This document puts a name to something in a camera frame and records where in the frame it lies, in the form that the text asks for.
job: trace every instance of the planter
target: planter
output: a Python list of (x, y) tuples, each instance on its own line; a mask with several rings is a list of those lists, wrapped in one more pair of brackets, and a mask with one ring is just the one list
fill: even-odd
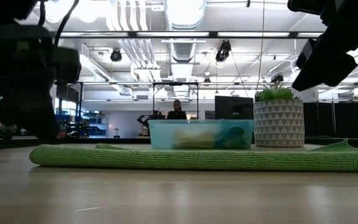
[(255, 144), (268, 147), (301, 147), (305, 143), (303, 101), (276, 99), (255, 102)]

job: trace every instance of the clear plastic container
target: clear plastic container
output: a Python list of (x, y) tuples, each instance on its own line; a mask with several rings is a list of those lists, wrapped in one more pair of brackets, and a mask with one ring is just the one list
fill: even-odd
[(249, 149), (253, 120), (150, 120), (153, 149)]

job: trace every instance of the computer monitor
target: computer monitor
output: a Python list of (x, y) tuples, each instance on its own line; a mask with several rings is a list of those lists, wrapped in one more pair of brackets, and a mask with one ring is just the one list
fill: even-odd
[(215, 119), (254, 119), (254, 99), (215, 96)]

